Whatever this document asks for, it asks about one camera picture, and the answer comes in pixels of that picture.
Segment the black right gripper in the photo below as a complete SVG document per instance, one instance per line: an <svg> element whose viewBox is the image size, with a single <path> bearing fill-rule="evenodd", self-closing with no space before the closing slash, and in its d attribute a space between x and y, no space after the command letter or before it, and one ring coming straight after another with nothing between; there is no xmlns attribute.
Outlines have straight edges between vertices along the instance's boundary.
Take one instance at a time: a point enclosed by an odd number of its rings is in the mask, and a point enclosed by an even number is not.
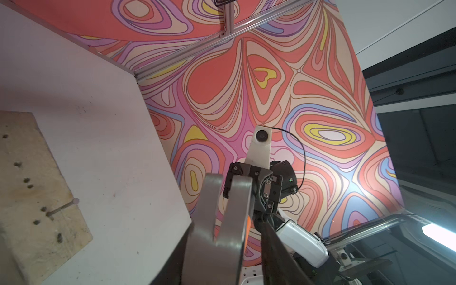
<svg viewBox="0 0 456 285"><path fill-rule="evenodd" d="M254 211L267 214L277 213L283 189L282 162L271 162L269 169L241 162L231 163L223 188L223 197L226 199L229 198L235 176L247 176L252 179Z"/></svg>

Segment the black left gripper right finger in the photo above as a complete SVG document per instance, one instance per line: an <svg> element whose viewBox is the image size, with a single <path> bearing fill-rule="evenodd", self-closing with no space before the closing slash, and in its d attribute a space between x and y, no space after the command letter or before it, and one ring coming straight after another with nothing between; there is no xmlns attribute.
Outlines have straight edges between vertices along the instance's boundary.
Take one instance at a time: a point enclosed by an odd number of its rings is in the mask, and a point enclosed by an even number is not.
<svg viewBox="0 0 456 285"><path fill-rule="evenodd" d="M302 271L273 227L262 220L256 221L261 234L262 273L265 285L313 285Z"/></svg>

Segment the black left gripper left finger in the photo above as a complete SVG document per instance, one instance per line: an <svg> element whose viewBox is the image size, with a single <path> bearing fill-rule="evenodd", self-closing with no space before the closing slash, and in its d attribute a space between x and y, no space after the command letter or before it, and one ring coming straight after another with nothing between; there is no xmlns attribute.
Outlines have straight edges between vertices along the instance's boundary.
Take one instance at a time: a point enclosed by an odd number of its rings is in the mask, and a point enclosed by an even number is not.
<svg viewBox="0 0 456 285"><path fill-rule="evenodd" d="M180 285L189 231L186 231L151 285Z"/></svg>

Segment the claw hammer orange black handle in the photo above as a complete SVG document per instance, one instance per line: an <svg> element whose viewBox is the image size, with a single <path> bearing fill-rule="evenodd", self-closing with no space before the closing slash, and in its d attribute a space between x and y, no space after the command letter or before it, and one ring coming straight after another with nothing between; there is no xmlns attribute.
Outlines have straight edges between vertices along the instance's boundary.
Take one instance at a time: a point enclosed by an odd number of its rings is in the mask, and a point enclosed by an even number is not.
<svg viewBox="0 0 456 285"><path fill-rule="evenodd" d="M240 279L249 213L252 178L235 175L223 221L216 229L216 211L223 176L208 173L192 215L184 255L183 285L237 285Z"/></svg>

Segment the wooden block with nails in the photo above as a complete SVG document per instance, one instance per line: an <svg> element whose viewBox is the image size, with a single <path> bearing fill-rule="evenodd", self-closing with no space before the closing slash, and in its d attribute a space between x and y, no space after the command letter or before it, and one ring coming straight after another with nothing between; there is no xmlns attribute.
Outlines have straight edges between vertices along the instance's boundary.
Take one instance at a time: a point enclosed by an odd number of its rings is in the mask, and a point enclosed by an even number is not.
<svg viewBox="0 0 456 285"><path fill-rule="evenodd" d="M33 114L1 112L1 283L39 285L92 238Z"/></svg>

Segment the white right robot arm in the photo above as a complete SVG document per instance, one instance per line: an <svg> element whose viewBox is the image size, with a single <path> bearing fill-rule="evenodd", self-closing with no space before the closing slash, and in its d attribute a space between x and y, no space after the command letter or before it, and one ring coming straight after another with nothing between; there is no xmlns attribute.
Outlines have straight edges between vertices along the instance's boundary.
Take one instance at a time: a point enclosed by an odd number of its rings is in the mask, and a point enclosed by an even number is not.
<svg viewBox="0 0 456 285"><path fill-rule="evenodd" d="M236 175L252 178L253 209L250 216L253 221L270 224L279 239L311 266L319 268L329 259L329 253L322 240L299 226L279 209L282 198L298 192L295 172L287 160L273 161L269 169L240 162L231 163L224 184L224 198L229 198Z"/></svg>

